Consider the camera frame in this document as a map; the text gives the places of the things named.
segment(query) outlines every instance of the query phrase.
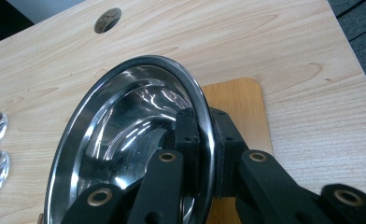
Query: wooden board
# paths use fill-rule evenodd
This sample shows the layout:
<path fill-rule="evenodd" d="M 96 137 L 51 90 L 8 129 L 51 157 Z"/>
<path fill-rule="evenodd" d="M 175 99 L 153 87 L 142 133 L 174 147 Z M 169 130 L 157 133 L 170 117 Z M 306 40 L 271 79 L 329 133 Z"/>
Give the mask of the wooden board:
<path fill-rule="evenodd" d="M 251 78 L 203 87 L 209 106 L 227 112 L 249 148 L 273 154 L 260 85 Z M 234 198 L 215 199 L 209 224 L 240 223 Z"/>

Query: gray carpet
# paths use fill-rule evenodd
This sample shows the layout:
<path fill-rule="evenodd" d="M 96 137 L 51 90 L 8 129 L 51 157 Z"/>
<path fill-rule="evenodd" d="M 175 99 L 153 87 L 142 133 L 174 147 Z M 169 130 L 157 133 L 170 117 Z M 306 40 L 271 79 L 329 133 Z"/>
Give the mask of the gray carpet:
<path fill-rule="evenodd" d="M 366 0 L 329 0 L 329 3 L 366 74 Z"/>

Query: light wood table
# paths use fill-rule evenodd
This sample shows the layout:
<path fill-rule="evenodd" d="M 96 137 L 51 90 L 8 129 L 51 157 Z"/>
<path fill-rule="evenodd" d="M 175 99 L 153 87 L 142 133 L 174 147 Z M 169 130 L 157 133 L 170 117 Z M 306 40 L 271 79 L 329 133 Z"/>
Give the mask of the light wood table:
<path fill-rule="evenodd" d="M 122 17 L 98 35 L 96 20 Z M 316 193 L 341 182 L 366 192 L 366 77 L 326 0 L 86 1 L 0 42 L 0 148 L 11 156 L 1 223 L 35 223 L 63 129 L 115 65 L 160 54 L 201 85 L 256 79 L 274 154 Z"/>

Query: stainless steel bowl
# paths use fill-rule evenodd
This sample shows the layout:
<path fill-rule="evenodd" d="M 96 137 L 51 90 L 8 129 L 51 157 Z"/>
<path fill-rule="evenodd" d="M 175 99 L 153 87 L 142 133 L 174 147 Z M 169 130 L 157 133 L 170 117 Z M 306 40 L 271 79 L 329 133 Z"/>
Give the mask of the stainless steel bowl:
<path fill-rule="evenodd" d="M 122 189 L 143 177 L 175 114 L 193 107 L 200 129 L 200 192 L 185 198 L 185 222 L 203 223 L 212 201 L 214 134 L 204 95 L 179 63 L 143 56 L 118 65 L 85 95 L 64 130 L 49 175 L 45 223 L 60 223 L 77 196 L 98 183 Z"/>

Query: grommet hole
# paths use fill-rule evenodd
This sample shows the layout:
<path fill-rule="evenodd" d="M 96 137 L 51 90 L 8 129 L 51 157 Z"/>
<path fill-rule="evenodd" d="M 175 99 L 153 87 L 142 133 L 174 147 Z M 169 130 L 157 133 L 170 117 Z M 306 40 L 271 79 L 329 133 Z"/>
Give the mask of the grommet hole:
<path fill-rule="evenodd" d="M 110 189 L 98 189 L 90 194 L 87 203 L 93 207 L 101 206 L 110 201 L 111 197 L 112 192 Z"/>
<path fill-rule="evenodd" d="M 176 156 L 173 153 L 165 152 L 160 155 L 159 159 L 161 161 L 174 161 Z"/>
<path fill-rule="evenodd" d="M 266 161 L 267 157 L 259 152 L 252 152 L 249 154 L 249 158 L 253 161 Z"/>
<path fill-rule="evenodd" d="M 147 224 L 158 224 L 162 222 L 162 214 L 159 212 L 150 212 L 146 215 L 145 221 Z"/>
<path fill-rule="evenodd" d="M 121 18 L 121 9 L 111 8 L 96 21 L 94 31 L 97 34 L 103 34 L 113 28 Z"/>
<path fill-rule="evenodd" d="M 360 198 L 360 196 L 350 190 L 337 189 L 334 191 L 334 196 L 338 199 L 338 201 L 354 207 L 363 205 L 363 200 Z"/>

